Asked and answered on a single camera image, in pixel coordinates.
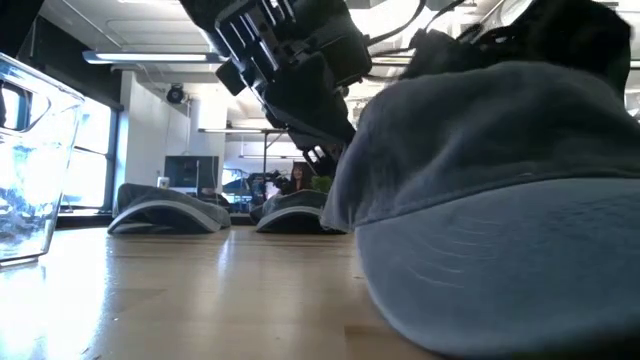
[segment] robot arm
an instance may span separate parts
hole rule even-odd
[[[326,146],[348,144],[355,135],[342,89],[372,67],[368,39],[346,3],[238,0],[215,9],[210,1],[182,3],[216,50],[228,56],[216,72],[227,89],[237,95],[249,88],[266,118],[288,131],[316,173],[335,171]],[[215,19],[203,15],[202,3],[210,6],[205,11],[219,11]]]

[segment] security camera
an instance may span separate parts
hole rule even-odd
[[[187,95],[184,92],[182,84],[173,84],[167,93],[167,101],[170,104],[180,105],[187,101]]]

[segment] table surface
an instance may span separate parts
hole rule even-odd
[[[0,270],[0,359],[437,359],[380,317],[352,236],[57,232]]]

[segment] cable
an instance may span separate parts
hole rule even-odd
[[[449,11],[453,11],[455,10],[458,6],[462,5],[462,3],[464,3],[466,0],[456,0],[454,2],[452,2],[451,4],[445,6],[442,10],[438,11],[438,13],[429,21],[429,23],[427,24],[427,26],[425,26],[422,30],[423,31],[429,31],[429,28],[431,27],[431,25],[433,25],[433,22],[438,20],[438,18],[446,13],[448,13]]]
[[[436,15],[434,15],[434,17],[429,21],[429,23],[427,24],[427,26],[425,26],[424,28],[418,30],[418,32],[416,32],[416,34],[413,36],[413,38],[411,39],[411,43],[409,45],[409,47],[406,48],[400,48],[400,49],[391,49],[391,50],[384,50],[384,51],[379,51],[377,53],[374,53],[371,55],[371,58],[377,58],[377,57],[384,57],[384,56],[388,56],[388,55],[395,55],[395,54],[400,54],[403,52],[408,52],[411,51],[413,49],[416,48],[415,45],[415,39],[418,38],[418,36],[422,36],[422,33],[426,33],[429,28],[431,27],[431,25],[433,25],[434,21],[436,21],[438,18],[440,18],[442,15],[448,13],[449,11],[453,11],[455,10],[455,8],[457,8],[458,6],[460,6],[462,3],[464,3],[466,0],[456,0],[454,2],[452,2],[451,4],[445,6],[442,10],[438,11],[438,13]],[[401,31],[403,31],[404,29],[406,29],[409,25],[411,25],[411,23],[413,21],[415,21],[415,19],[420,16],[420,13],[422,13],[422,8],[424,8],[424,6],[426,6],[426,1],[424,1],[425,5],[421,5],[420,7],[418,7],[418,9],[416,10],[416,14],[414,15],[414,17],[407,23],[405,24],[403,27],[400,27],[390,33],[387,33],[385,35],[376,37],[374,39],[372,39],[370,41],[369,46],[371,46],[371,42],[373,41],[377,41],[379,38],[382,40],[385,40],[391,36],[394,36],[398,33],[400,33]],[[384,63],[373,63],[374,66],[390,66],[390,67],[405,67],[406,65],[404,64],[384,64]],[[367,80],[371,80],[371,81],[394,81],[397,80],[398,77],[397,76],[377,76],[377,75],[371,75],[371,74],[367,74],[364,76],[365,79]]]
[[[375,45],[377,43],[380,43],[384,40],[387,40],[388,38],[398,35],[399,33],[401,33],[402,31],[404,31],[404,29],[408,28],[409,25],[411,25],[411,23],[413,23],[414,21],[416,21],[416,19],[418,18],[418,16],[420,16],[420,14],[422,14],[422,11],[424,11],[424,8],[427,6],[427,0],[420,0],[420,3],[418,4],[418,8],[416,9],[416,12],[413,14],[413,16],[411,17],[411,19],[404,25],[402,25],[401,27],[390,31],[386,34],[382,34],[379,36],[374,37],[373,39],[370,39],[367,42],[367,46],[372,46]]]

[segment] office room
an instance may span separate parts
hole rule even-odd
[[[0,359],[638,359],[640,1],[0,0]]]

